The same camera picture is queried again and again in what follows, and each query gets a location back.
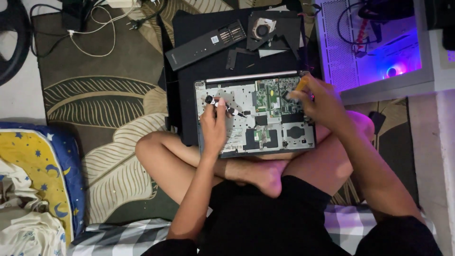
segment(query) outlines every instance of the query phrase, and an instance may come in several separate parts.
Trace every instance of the yellow fabric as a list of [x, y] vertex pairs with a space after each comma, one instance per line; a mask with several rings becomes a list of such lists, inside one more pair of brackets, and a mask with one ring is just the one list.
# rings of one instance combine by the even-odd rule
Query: yellow fabric
[[72, 213], [62, 172], [50, 145], [34, 132], [0, 132], [0, 158], [25, 170], [32, 181], [31, 187], [49, 202], [50, 214], [62, 222], [68, 246]]

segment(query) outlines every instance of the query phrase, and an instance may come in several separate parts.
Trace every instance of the white blanket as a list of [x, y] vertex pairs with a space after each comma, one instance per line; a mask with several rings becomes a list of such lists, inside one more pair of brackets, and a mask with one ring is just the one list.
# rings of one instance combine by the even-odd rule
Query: white blanket
[[[0, 159], [3, 185], [0, 202], [0, 253], [4, 255], [64, 256], [65, 231], [57, 218], [39, 213], [41, 201], [30, 188], [25, 171]], [[19, 206], [26, 202], [24, 208]]]

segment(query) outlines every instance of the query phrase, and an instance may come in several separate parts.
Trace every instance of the hand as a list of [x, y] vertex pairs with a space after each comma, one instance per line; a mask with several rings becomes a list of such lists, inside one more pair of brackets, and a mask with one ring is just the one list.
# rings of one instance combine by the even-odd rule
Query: hand
[[[292, 91], [290, 96], [302, 101], [305, 114], [334, 133], [341, 129], [349, 129], [344, 127], [349, 127], [351, 120], [333, 85], [317, 80], [310, 74], [302, 79], [308, 80], [304, 91]], [[309, 91], [314, 95], [314, 102]]]
[[204, 153], [218, 156], [226, 144], [226, 102], [219, 98], [218, 107], [207, 104], [201, 115], [202, 134], [204, 136]]

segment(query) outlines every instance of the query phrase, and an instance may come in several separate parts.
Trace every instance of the gray checkered blanket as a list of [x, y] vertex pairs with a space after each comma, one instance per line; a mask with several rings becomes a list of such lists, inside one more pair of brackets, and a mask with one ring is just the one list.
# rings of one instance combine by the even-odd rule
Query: gray checkered blanket
[[[324, 211], [325, 228], [341, 248], [354, 254], [360, 240], [376, 226], [367, 205], [328, 205]], [[433, 223], [425, 222], [436, 236]], [[76, 237], [68, 256], [139, 256], [152, 245], [165, 240], [171, 223], [163, 219], [141, 220], [124, 226], [93, 224]]]

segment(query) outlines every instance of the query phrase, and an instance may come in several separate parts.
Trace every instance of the power strip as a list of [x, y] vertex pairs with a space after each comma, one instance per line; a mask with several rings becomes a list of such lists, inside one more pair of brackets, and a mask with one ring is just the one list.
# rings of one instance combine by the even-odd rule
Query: power strip
[[[131, 8], [131, 0], [106, 0], [111, 8]], [[139, 8], [142, 5], [141, 0], [136, 0], [135, 8]]]

